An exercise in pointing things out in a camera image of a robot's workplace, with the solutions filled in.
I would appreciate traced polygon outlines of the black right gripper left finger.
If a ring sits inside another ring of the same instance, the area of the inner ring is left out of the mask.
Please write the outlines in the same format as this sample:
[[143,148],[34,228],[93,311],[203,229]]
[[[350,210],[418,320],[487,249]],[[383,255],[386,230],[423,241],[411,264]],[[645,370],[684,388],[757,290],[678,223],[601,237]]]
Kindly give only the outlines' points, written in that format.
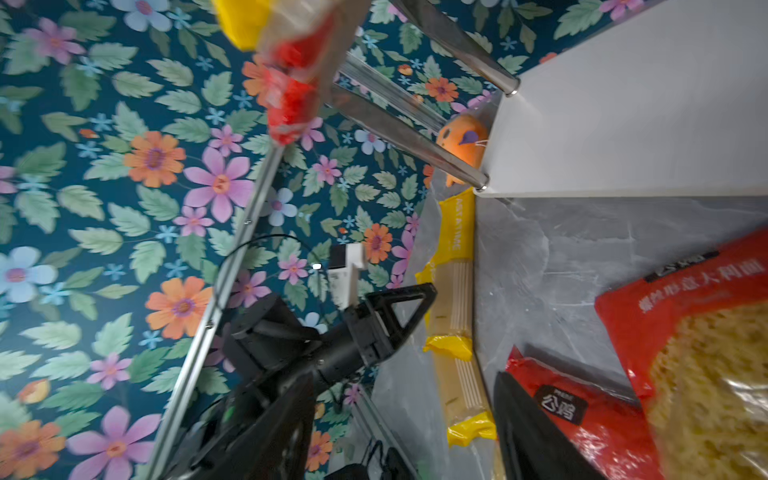
[[239,389],[193,424],[173,459],[175,479],[299,479],[308,457],[315,389],[298,377],[273,400]]

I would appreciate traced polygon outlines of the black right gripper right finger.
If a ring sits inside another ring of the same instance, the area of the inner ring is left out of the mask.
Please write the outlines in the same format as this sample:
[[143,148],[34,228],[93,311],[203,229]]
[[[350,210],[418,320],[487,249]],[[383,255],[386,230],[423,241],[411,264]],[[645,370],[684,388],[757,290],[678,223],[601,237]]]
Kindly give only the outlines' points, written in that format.
[[507,372],[495,377],[492,408],[508,479],[604,479]]

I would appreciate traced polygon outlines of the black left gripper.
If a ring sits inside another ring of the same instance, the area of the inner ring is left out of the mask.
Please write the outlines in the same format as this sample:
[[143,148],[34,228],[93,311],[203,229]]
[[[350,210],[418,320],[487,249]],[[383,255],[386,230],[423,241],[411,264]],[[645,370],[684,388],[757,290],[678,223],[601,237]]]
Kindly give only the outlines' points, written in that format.
[[412,336],[437,298],[431,283],[367,294],[323,335],[323,377],[336,383],[393,356]]

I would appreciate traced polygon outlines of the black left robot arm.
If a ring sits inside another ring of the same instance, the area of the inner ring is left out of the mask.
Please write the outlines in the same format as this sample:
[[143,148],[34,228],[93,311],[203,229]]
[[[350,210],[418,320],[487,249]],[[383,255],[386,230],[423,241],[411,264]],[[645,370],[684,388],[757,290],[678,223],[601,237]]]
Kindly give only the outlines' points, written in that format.
[[317,397],[392,357],[436,298],[431,283],[370,293],[324,334],[280,295],[259,300],[223,345],[240,384],[192,425],[161,478],[302,478]]

